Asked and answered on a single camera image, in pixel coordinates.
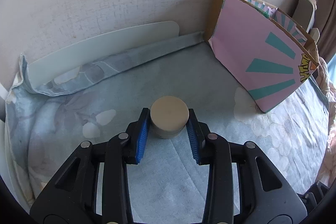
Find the pink teal cardboard box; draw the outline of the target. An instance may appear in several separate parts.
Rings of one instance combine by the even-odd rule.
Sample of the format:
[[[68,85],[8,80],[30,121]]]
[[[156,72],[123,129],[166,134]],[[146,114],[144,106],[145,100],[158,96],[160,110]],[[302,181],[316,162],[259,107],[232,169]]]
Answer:
[[[264,113],[319,66],[309,34],[286,13],[254,0],[213,0],[204,38]]]

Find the white bed headboard panel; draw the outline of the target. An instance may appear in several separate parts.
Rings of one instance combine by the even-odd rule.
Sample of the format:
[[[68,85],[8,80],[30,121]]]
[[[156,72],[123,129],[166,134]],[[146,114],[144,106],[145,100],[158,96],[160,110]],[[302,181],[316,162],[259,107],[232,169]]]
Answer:
[[[143,24],[108,32],[57,50],[28,65],[33,88],[104,56],[179,36],[174,21]]]

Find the grey chair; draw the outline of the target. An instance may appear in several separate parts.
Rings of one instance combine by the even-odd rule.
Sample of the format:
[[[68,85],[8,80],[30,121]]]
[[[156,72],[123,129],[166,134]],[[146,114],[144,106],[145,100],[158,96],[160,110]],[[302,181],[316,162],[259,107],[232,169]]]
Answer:
[[[316,0],[298,0],[292,18],[312,37],[315,43],[318,42],[320,32],[313,27],[315,12],[317,10]]]

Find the light blue floral bedsheet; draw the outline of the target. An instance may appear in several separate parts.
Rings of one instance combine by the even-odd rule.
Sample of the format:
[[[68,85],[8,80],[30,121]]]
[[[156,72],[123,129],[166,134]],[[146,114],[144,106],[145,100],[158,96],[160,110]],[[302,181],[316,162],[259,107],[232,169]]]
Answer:
[[[199,34],[102,57],[6,99],[15,179],[37,223],[299,223],[329,134],[307,80],[275,107]]]

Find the beige round jar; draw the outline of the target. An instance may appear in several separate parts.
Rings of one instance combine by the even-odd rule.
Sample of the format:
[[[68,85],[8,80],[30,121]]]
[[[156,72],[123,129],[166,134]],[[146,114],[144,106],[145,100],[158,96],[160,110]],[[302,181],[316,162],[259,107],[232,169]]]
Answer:
[[[163,96],[152,104],[150,117],[154,133],[163,139],[171,139],[187,124],[189,109],[178,97]]]

